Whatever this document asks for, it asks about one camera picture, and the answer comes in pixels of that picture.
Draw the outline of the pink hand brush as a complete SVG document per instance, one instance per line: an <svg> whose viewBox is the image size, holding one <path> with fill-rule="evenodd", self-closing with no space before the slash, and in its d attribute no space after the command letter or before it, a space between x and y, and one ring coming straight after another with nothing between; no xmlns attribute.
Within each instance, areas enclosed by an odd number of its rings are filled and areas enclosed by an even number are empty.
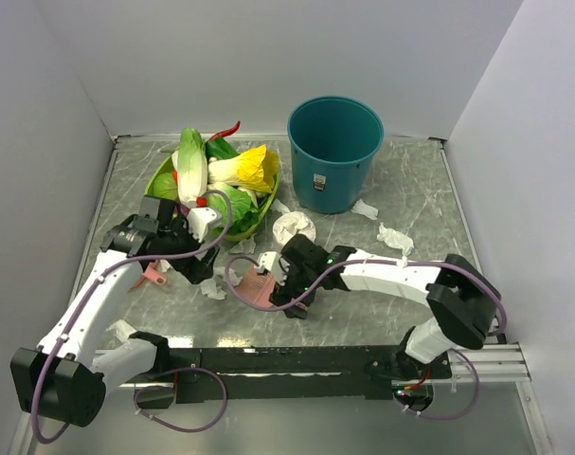
<svg viewBox="0 0 575 455"><path fill-rule="evenodd" d="M251 266L243 276L239 285L232 286L230 283L228 284L239 296L249 301L254 306L260 307L263 311L278 311L278 307L275 307L269 301L270 294L273 291L275 284L275 281L270 274L258 274L254 267Z"/></svg>

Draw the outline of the pink dustpan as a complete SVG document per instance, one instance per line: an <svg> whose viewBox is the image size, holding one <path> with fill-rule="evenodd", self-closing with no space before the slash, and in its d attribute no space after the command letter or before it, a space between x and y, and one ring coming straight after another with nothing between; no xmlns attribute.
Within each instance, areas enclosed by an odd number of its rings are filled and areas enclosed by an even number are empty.
<svg viewBox="0 0 575 455"><path fill-rule="evenodd" d="M158 270L159 262L150 262L144 272L140 275L137 281L132 285L132 288L137 288L144 282L152 282L157 285L165 285L167 277L164 273Z"/></svg>

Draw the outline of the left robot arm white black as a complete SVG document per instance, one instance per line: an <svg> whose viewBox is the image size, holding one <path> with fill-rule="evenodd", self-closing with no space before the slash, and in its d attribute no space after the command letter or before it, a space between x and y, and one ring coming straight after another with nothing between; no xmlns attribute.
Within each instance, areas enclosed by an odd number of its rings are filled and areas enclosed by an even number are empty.
<svg viewBox="0 0 575 455"><path fill-rule="evenodd" d="M99 339L153 262L169 262L192 283L210 278L219 248L205 238L223 220L216 209L182 213L171 200L146 196L138 213L103 236L89 277L61 319L36 348L18 349L10 361L19 405L33 423L45 417L86 427L123 383L169 374L165 337L136 332L105 355L96 354Z"/></svg>

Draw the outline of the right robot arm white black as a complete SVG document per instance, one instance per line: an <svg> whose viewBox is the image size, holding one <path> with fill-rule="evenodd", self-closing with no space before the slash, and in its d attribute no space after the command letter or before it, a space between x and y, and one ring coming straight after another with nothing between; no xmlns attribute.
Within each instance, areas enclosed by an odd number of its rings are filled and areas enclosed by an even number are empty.
<svg viewBox="0 0 575 455"><path fill-rule="evenodd" d="M369 291L416 302L432 316L410 328L387 360L375 361L391 379L426 376L447 351L479 350L495 318L504 316L499 292L463 257L442 261L392 259L352 246L327 251L294 236L281 251L259 256L260 273L272 275L270 302L289 318L305 319L316 288Z"/></svg>

